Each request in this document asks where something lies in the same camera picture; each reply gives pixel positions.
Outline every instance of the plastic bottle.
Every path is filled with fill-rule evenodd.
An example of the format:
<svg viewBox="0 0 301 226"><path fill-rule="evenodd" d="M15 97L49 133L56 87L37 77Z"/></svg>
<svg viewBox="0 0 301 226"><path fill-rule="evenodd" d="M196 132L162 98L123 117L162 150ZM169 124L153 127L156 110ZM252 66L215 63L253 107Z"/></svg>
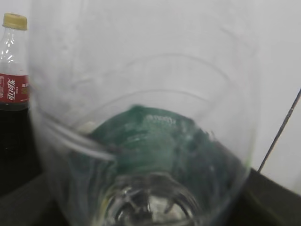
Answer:
<svg viewBox="0 0 301 226"><path fill-rule="evenodd" d="M25 152L28 82L25 31L27 18L4 14L0 41L0 159Z"/></svg>

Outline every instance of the bottle cap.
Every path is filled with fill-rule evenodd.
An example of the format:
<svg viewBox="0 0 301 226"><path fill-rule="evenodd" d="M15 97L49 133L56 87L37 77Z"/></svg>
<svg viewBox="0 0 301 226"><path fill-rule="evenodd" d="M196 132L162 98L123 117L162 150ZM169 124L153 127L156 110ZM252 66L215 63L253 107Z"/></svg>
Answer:
<svg viewBox="0 0 301 226"><path fill-rule="evenodd" d="M27 30L27 18L13 13L5 13L3 27L13 28L17 30Z"/></svg>

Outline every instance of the dark countertop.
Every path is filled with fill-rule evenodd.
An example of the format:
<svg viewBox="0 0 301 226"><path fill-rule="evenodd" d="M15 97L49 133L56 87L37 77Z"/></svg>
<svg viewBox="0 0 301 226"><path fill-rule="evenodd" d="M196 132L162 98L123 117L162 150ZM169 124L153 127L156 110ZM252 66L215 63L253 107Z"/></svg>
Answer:
<svg viewBox="0 0 301 226"><path fill-rule="evenodd" d="M300 226L301 197L252 170L229 226ZM68 226L44 175L0 198L1 226Z"/></svg>
<svg viewBox="0 0 301 226"><path fill-rule="evenodd" d="M24 156L0 162L0 226L68 226L47 187L32 141ZM229 226L301 226L301 197L251 171Z"/></svg>

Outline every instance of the bottle label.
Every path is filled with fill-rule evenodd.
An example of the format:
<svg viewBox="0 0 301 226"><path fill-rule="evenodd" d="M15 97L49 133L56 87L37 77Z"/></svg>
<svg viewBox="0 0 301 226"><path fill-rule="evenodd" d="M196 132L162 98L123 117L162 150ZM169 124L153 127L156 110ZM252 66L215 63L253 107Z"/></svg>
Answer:
<svg viewBox="0 0 301 226"><path fill-rule="evenodd" d="M28 101L27 76L0 73L0 102L23 103L26 101Z"/></svg>

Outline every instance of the transparent bottle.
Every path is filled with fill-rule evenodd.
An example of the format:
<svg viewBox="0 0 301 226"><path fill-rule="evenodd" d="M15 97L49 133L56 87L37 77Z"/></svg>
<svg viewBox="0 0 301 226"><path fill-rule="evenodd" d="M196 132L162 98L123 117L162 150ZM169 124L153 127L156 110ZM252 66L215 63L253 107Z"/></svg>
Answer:
<svg viewBox="0 0 301 226"><path fill-rule="evenodd" d="M24 16L5 13L0 41L0 160L26 153L28 82Z"/></svg>
<svg viewBox="0 0 301 226"><path fill-rule="evenodd" d="M39 0L31 111L73 226L222 225L257 117L248 0Z"/></svg>
<svg viewBox="0 0 301 226"><path fill-rule="evenodd" d="M20 111L28 106L24 16L6 13L0 41L0 109Z"/></svg>

